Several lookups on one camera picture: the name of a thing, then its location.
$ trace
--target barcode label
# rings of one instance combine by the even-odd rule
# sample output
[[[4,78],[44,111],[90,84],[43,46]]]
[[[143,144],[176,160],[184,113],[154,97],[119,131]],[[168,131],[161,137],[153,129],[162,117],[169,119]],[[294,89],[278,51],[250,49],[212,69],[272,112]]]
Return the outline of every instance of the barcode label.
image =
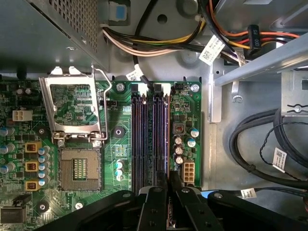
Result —
[[[199,59],[202,62],[205,62],[207,65],[211,66],[224,47],[225,44],[220,41],[219,38],[213,35],[201,52]]]
[[[287,158],[287,153],[280,150],[279,148],[275,148],[273,165],[277,166],[281,170],[284,170],[285,160]]]
[[[129,80],[129,81],[140,81],[140,77],[143,76],[143,72],[141,71],[140,67],[139,67],[139,64],[136,64],[135,65],[135,70],[128,73],[126,75],[126,78]]]
[[[239,60],[239,66],[243,66],[247,63],[245,56],[242,53],[236,51],[235,54],[237,56],[237,59]]]
[[[246,198],[256,198],[257,194],[254,188],[252,189],[243,189],[241,190],[241,194],[242,194],[242,198],[246,199]]]

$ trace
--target metal bracket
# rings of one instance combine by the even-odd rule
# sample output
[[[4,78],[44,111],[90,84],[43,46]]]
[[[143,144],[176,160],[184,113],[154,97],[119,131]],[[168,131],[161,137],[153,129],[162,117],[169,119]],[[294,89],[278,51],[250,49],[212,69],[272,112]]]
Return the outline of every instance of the metal bracket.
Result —
[[[239,88],[240,88],[240,81],[234,81],[232,83],[232,103],[242,103],[243,97],[239,94]]]
[[[73,66],[69,67],[69,74],[63,74],[63,71],[60,67],[55,67],[55,69],[51,72],[48,78],[44,77],[39,78],[43,100],[46,107],[48,122],[51,129],[52,140],[53,141],[57,140],[59,147],[65,146],[65,140],[76,139],[76,138],[87,139],[88,142],[92,142],[93,147],[101,147],[102,141],[108,139],[108,124],[106,116],[107,110],[106,110],[105,95],[111,89],[112,84],[109,81],[108,77],[104,75],[104,72],[102,71],[102,74],[105,76],[106,80],[109,83],[109,88],[107,88],[104,91],[106,133],[103,134],[101,131],[99,107],[96,97],[94,70],[96,69],[92,67],[92,76],[87,76],[78,71]],[[67,126],[56,123],[54,116],[57,113],[57,107],[55,106],[52,100],[51,85],[79,85],[79,84],[90,86],[90,93],[92,96],[91,111],[96,116],[97,122],[93,125],[82,125],[82,126]]]
[[[308,76],[305,71],[282,73],[282,116],[308,116]]]

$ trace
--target small square chip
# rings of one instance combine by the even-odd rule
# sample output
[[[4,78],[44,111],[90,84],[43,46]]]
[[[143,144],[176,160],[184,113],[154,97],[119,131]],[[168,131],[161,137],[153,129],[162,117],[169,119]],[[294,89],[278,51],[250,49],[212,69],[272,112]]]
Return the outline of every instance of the small square chip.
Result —
[[[26,208],[3,207],[0,211],[2,224],[19,224],[26,221]]]

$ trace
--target orange wire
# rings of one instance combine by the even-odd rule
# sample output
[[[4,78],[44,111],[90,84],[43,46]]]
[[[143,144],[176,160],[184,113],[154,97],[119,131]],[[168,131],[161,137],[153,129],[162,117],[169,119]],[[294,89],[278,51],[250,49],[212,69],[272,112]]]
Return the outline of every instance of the orange wire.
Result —
[[[210,5],[210,12],[211,12],[212,19],[213,19],[214,23],[216,24],[216,26],[218,27],[218,29],[221,31],[222,34],[224,34],[226,36],[231,36],[231,37],[238,37],[238,36],[242,36],[242,35],[248,34],[248,31],[244,31],[244,32],[241,32],[241,33],[233,34],[233,33],[229,33],[228,31],[224,30],[218,24],[218,21],[215,18],[214,10],[213,10],[213,1],[212,0],[209,0],[209,5]],[[294,37],[294,38],[299,38],[299,35],[291,34],[291,33],[284,33],[284,32],[261,32],[260,34],[262,34],[262,35],[286,35],[286,36],[291,36],[291,37]]]

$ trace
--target gray metal panel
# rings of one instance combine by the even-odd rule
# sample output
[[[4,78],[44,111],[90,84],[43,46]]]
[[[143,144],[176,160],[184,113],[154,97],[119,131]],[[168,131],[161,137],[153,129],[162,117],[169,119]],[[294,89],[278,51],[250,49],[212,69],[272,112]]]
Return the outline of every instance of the gray metal panel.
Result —
[[[216,86],[222,86],[242,78],[261,73],[274,73],[293,69],[308,61],[308,33],[276,48],[261,57],[217,78]]]
[[[307,32],[307,4],[306,0],[220,0],[217,19],[229,31],[258,24],[262,30]]]
[[[35,2],[42,6],[47,3]],[[46,73],[60,64],[74,65],[87,72],[90,72],[91,64],[108,68],[108,53],[102,35],[98,44],[101,52],[95,54],[92,48],[86,47],[81,41],[80,35],[70,29],[66,21],[64,23],[68,25],[67,28],[62,27],[61,31],[26,0],[0,0],[0,5],[2,71],[15,72],[21,67],[28,72]]]

